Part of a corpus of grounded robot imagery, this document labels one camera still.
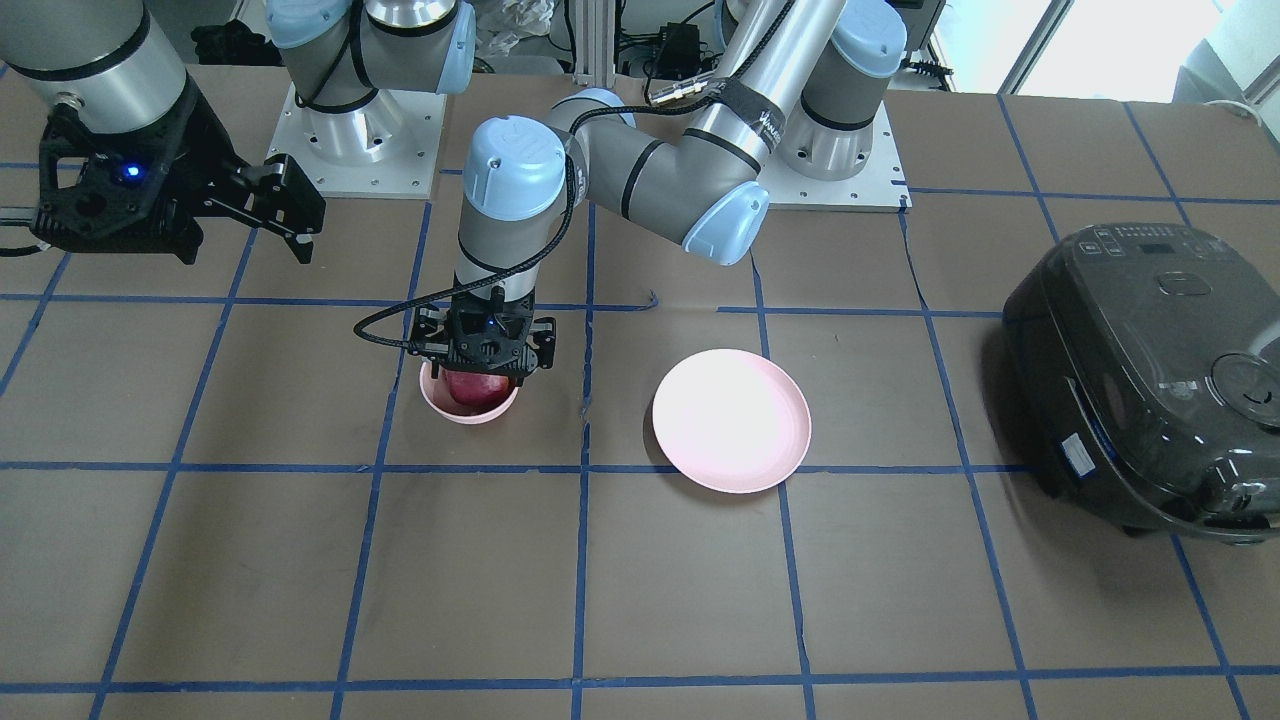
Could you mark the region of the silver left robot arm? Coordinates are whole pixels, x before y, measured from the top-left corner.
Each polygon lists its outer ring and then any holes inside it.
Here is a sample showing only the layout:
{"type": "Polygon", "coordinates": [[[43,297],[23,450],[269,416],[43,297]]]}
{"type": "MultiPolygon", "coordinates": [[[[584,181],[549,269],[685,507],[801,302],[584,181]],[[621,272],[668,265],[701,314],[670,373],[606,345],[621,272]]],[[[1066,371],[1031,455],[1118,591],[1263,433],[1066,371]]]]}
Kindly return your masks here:
{"type": "Polygon", "coordinates": [[[881,140],[876,118],[908,53],[887,1],[754,1],[669,143],[640,106],[588,88],[539,120],[495,117],[462,172],[449,290],[408,302],[401,342],[434,372],[522,382],[554,361],[556,322],[535,318],[539,263],[590,201],[722,266],[739,263],[773,199],[850,193],[881,140]]]}

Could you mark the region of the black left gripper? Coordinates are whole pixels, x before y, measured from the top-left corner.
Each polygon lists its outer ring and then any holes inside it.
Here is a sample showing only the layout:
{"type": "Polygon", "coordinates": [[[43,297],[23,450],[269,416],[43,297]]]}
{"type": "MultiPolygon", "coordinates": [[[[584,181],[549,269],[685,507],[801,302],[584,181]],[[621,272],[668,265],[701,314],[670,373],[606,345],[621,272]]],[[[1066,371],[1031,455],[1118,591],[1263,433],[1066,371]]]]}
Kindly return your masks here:
{"type": "Polygon", "coordinates": [[[419,307],[410,327],[410,352],[434,380],[460,372],[500,375],[518,388],[553,366],[556,341],[556,319],[534,316],[532,293],[508,301],[500,290],[489,299],[462,293],[447,310],[419,307]]]}

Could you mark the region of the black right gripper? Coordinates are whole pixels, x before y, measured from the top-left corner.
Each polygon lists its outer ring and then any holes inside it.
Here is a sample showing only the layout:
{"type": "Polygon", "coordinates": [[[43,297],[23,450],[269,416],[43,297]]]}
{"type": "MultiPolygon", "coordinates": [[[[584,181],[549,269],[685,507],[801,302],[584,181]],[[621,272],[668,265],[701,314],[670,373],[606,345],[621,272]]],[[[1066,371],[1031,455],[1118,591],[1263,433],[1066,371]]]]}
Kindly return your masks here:
{"type": "Polygon", "coordinates": [[[173,108],[140,129],[90,131],[87,111],[59,102],[40,141],[33,234],[67,252],[164,254],[196,261],[201,217],[276,234],[314,260],[326,201],[287,152],[241,158],[192,77],[173,108]]]}

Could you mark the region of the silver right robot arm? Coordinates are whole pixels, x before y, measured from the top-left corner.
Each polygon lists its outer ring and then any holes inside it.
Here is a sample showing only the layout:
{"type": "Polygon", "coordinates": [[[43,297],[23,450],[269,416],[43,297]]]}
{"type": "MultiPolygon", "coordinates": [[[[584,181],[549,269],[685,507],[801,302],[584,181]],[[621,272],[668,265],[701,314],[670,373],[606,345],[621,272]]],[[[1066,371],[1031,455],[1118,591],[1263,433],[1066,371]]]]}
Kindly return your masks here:
{"type": "MultiPolygon", "coordinates": [[[[316,127],[317,152],[379,161],[399,142],[394,91],[461,94],[476,40],[466,1],[269,1],[271,45],[316,127]]],[[[302,165],[255,165],[141,1],[5,1],[3,60],[47,105],[32,208],[3,224],[31,233],[4,258],[59,249],[166,254],[193,264],[200,219],[224,217],[314,255],[326,204],[302,165]]]]}

